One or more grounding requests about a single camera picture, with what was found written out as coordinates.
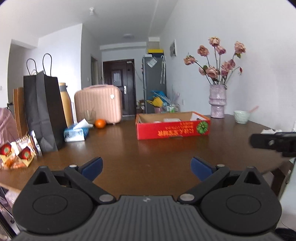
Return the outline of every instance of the dark wooden door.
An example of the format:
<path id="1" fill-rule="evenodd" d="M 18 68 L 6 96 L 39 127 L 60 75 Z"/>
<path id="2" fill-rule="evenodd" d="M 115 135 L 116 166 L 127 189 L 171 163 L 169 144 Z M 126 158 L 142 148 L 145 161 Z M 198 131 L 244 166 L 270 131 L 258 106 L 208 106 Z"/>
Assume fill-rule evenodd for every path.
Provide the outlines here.
<path id="1" fill-rule="evenodd" d="M 135 83 L 133 64 L 127 62 L 133 60 L 109 61 L 104 62 L 105 83 L 114 85 L 121 91 L 122 114 L 136 114 Z"/>

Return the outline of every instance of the chair leg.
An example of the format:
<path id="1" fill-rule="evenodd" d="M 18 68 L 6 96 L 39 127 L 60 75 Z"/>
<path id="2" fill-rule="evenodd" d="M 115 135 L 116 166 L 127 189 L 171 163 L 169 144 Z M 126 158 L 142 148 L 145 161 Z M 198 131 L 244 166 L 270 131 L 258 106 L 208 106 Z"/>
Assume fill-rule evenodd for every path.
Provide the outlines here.
<path id="1" fill-rule="evenodd" d="M 286 176 L 283 174 L 283 172 L 279 168 L 273 170 L 271 173 L 274 176 L 274 179 L 271 184 L 271 189 L 274 191 L 276 196 L 279 196 L 281 185 Z"/>

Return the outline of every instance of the refrigerator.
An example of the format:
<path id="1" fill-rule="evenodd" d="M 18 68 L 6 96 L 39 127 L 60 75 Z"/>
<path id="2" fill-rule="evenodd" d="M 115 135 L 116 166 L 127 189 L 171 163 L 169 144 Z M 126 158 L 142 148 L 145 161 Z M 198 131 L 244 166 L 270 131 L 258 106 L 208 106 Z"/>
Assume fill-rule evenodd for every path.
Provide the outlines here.
<path id="1" fill-rule="evenodd" d="M 154 108 L 146 100 L 153 100 L 154 95 L 152 91 L 163 91 L 166 95 L 166 79 L 161 80 L 162 74 L 162 58 L 157 57 L 143 57 L 143 81 L 144 81 L 144 99 L 145 99 L 145 113 L 154 113 Z"/>

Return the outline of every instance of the brown table surface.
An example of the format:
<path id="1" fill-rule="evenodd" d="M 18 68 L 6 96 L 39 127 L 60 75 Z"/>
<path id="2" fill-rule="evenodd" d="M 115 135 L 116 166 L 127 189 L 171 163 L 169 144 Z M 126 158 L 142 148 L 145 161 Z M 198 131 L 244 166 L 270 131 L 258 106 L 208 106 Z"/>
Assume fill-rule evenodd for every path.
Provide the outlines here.
<path id="1" fill-rule="evenodd" d="M 21 190 L 41 165 L 62 170 L 78 166 L 96 156 L 104 161 L 103 172 L 94 183 L 117 198 L 122 195 L 173 195 L 176 198 L 199 183 L 190 170 L 190 160 L 199 156 L 213 165 L 233 170 L 255 166 L 264 173 L 287 159 L 272 150 L 253 149 L 248 139 L 267 127 L 235 122 L 232 115 L 212 119 L 208 136 L 138 141 L 135 121 L 127 120 L 105 129 L 90 130 L 85 142 L 66 143 L 58 152 L 35 159 L 27 169 L 0 171 L 0 186 Z"/>

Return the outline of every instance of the yellow toy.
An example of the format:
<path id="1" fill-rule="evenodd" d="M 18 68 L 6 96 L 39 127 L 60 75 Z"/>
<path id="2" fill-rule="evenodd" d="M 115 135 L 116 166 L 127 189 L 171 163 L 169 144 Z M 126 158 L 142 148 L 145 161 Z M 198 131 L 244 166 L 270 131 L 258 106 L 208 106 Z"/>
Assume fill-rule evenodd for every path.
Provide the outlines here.
<path id="1" fill-rule="evenodd" d="M 162 107 L 163 105 L 163 101 L 161 100 L 161 98 L 159 97 L 153 97 L 154 100 L 151 101 L 151 100 L 146 100 L 148 103 L 150 103 L 151 105 L 153 105 L 154 107 Z"/>

